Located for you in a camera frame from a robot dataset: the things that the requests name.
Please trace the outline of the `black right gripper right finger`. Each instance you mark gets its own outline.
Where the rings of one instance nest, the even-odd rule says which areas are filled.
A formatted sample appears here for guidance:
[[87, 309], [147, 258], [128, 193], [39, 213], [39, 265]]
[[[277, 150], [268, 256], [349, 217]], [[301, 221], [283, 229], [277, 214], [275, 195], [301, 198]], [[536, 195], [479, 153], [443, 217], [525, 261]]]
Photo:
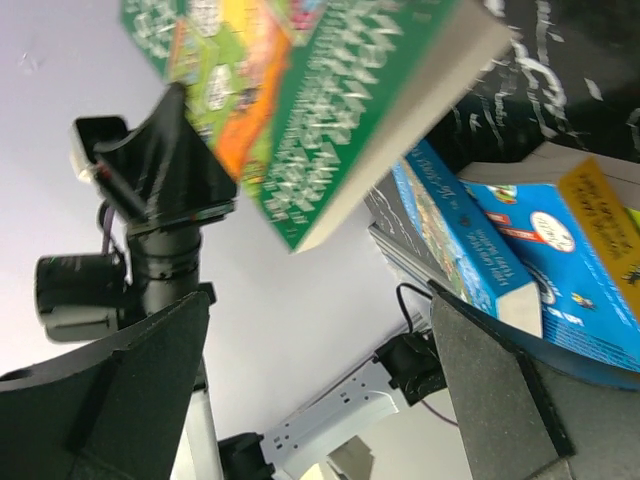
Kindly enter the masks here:
[[432, 289], [435, 344], [473, 478], [638, 478], [637, 373]]

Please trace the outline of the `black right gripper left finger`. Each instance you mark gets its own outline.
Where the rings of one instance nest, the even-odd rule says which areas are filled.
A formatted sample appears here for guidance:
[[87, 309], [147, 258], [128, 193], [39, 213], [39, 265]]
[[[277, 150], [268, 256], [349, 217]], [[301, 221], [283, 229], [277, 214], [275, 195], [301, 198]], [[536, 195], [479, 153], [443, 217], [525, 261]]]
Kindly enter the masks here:
[[2, 478], [169, 478], [208, 323], [208, 297], [191, 293], [108, 337], [2, 375]]

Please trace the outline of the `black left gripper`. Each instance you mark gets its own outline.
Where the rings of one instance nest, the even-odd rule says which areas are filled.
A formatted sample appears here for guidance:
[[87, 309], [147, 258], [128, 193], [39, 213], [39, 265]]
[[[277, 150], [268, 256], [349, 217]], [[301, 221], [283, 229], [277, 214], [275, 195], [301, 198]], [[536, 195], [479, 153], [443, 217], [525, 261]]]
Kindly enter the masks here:
[[50, 340], [109, 336], [193, 291], [216, 300], [200, 280], [201, 229], [234, 210], [237, 186], [188, 120], [186, 96], [169, 84], [136, 129], [119, 116], [73, 122], [74, 162], [103, 198], [103, 243], [38, 260], [34, 299]]

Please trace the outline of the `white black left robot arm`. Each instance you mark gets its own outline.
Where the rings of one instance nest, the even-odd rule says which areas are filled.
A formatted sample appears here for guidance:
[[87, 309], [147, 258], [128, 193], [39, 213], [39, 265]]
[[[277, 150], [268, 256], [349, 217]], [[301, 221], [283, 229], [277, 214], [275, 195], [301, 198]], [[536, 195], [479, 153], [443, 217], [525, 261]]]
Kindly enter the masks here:
[[[103, 199], [103, 243], [98, 253], [37, 262], [34, 297], [47, 336], [97, 340], [189, 293], [213, 297], [199, 277], [201, 230], [234, 210], [237, 184], [187, 120], [185, 87], [171, 84], [136, 128], [119, 116], [84, 116], [70, 136], [76, 174]], [[280, 426], [221, 440], [215, 470], [226, 479], [298, 479], [445, 385], [433, 335], [410, 327]]]

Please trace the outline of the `green 104-Storey Treehouse book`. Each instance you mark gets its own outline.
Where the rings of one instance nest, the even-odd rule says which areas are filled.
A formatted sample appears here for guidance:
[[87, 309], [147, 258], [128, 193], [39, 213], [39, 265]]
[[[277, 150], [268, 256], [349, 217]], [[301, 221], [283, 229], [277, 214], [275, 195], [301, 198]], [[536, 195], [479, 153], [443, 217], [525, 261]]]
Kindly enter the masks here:
[[322, 243], [513, 37], [479, 1], [124, 1], [119, 19], [293, 252]]

